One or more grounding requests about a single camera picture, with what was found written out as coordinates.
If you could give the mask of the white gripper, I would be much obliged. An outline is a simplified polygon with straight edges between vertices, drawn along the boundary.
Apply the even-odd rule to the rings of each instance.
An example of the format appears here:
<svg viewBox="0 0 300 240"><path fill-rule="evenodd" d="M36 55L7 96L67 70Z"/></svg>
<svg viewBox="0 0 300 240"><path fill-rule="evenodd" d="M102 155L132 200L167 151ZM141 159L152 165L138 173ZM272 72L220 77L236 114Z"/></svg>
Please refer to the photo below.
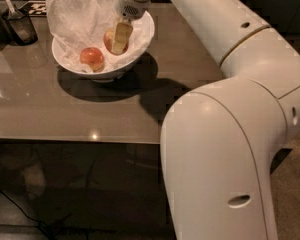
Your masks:
<svg viewBox="0 0 300 240"><path fill-rule="evenodd" d="M124 52L133 32L131 20L142 18L149 4L149 1L114 0L114 8L117 14L122 17L114 26L111 47L111 51L114 54L122 54Z"/></svg>

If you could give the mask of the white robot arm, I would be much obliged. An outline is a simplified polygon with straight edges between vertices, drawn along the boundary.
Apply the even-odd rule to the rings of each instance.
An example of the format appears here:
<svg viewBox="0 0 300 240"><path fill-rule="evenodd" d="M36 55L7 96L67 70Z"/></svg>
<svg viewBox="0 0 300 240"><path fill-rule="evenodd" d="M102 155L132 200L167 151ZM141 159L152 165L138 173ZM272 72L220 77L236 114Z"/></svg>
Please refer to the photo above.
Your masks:
<svg viewBox="0 0 300 240"><path fill-rule="evenodd" d="M177 100L161 163L177 240L278 240L276 153L300 130L300 55L239 0L171 0L224 74ZM149 0L116 0L120 14Z"/></svg>

